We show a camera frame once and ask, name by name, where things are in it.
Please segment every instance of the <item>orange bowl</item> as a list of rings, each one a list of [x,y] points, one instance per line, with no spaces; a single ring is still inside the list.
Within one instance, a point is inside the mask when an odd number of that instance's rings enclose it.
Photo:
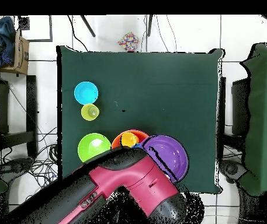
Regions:
[[[128,131],[123,131],[121,134],[119,134],[115,140],[113,140],[112,142],[112,149],[116,148],[116,147],[120,147],[121,146],[121,136],[125,133],[125,132],[131,132],[133,133],[135,136],[138,137],[139,139],[139,143],[141,143],[143,140],[145,140],[148,136],[148,134],[146,134],[145,132],[139,131],[137,129],[130,129]]]

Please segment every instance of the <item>blue bowl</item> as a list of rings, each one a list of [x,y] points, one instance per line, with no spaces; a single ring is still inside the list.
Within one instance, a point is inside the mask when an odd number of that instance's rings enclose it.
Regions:
[[[94,103],[98,98],[98,89],[91,82],[81,82],[74,90],[75,99],[82,105]]]

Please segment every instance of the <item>table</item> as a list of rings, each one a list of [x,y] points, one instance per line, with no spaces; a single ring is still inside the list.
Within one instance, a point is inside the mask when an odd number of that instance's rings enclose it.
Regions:
[[[178,184],[180,190],[185,185],[193,192],[219,193],[214,169],[222,55],[221,49],[209,54],[96,53],[60,47],[63,177],[81,165],[77,146],[86,134],[101,133],[112,142],[119,133],[138,129],[169,135],[185,147],[190,166]],[[100,115],[94,121],[81,117],[82,105],[74,99],[74,89],[82,81],[99,89],[94,104]]]

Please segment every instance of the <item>blue cloth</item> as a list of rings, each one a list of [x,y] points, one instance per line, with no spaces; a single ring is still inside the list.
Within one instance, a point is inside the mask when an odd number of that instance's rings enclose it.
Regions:
[[[12,19],[5,16],[0,19],[0,67],[13,64],[15,60],[15,27]]]

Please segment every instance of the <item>colorful toy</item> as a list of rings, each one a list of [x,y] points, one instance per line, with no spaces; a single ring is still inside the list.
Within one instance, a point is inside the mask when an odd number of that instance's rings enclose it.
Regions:
[[[135,51],[138,46],[138,38],[132,32],[129,32],[119,41],[119,45],[126,51]]]

